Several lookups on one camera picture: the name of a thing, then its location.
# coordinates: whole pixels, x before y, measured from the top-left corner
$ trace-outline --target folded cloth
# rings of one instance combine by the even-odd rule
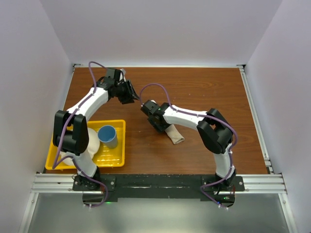
[[[185,138],[178,132],[174,125],[170,125],[165,130],[165,132],[167,133],[168,137],[170,137],[174,145],[185,141]]]

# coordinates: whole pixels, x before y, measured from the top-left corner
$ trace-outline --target gray floor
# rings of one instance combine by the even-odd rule
[[[212,202],[119,199],[89,210],[81,194],[40,194],[31,233],[286,233],[278,195],[237,195],[226,211]]]

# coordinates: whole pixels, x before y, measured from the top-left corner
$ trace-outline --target yellow bin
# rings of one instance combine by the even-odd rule
[[[89,121],[87,126],[92,128],[96,132],[104,126],[111,125],[115,127],[118,137],[118,146],[114,149],[109,149],[104,143],[100,143],[98,152],[93,157],[93,162],[98,167],[117,167],[124,165],[125,157],[125,120],[99,120],[99,121]],[[56,157],[57,147],[53,145],[51,140],[50,149],[47,161],[45,163],[45,168],[47,170],[52,170],[53,162]],[[63,169],[73,169],[74,166],[69,166],[62,162],[59,164],[55,170]]]

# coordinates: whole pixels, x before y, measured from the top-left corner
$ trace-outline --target brown tabletop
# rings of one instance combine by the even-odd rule
[[[239,142],[233,149],[233,162],[239,174],[266,174],[267,170],[238,68],[126,68],[126,78],[139,94],[149,83],[160,83],[169,92],[172,103],[181,108],[208,111],[218,109],[235,128]],[[94,68],[96,79],[105,70]],[[92,86],[88,68],[76,68],[65,109],[75,105]],[[162,104],[167,102],[160,87],[150,86],[143,95]],[[99,108],[90,120],[124,119],[126,121],[125,165],[101,168],[101,173],[126,174],[214,174],[211,152],[199,133],[176,126],[185,141],[173,145],[165,133],[159,134],[140,111],[139,101],[122,105],[117,98]],[[75,173],[76,170],[47,171]]]

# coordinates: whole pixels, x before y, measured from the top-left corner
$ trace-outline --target blue cup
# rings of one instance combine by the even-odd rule
[[[98,130],[97,136],[99,140],[105,143],[105,145],[110,149],[113,149],[118,145],[116,129],[111,125],[102,126]]]

